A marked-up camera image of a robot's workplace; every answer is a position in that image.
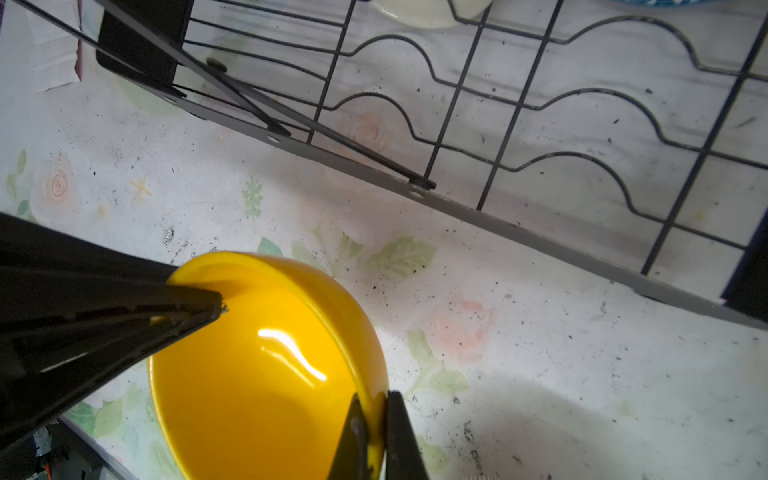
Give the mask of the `cream white bowl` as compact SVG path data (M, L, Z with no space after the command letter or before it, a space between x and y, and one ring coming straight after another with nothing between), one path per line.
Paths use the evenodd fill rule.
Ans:
M415 28L441 29L459 19L474 20L492 0L373 0L371 5L391 19Z

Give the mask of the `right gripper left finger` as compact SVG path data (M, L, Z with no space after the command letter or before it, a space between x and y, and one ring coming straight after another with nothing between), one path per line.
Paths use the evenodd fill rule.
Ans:
M138 361L209 325L220 293L174 267L1 217L1 450Z

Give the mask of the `blue patterned bowl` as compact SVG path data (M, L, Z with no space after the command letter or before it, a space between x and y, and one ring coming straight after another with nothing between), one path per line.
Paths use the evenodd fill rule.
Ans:
M681 8L714 1L716 0L616 0L615 2L640 8Z

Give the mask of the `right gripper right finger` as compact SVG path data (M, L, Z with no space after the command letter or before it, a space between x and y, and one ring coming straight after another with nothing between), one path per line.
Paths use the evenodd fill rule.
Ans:
M386 411L386 480L428 480L403 395L390 391Z

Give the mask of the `yellow bowl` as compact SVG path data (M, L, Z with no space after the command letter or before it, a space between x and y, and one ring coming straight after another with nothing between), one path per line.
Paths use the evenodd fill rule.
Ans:
M170 277L226 312L151 356L158 422L187 479L324 479L350 404L381 472L389 379L375 329L336 280L296 260L214 252Z

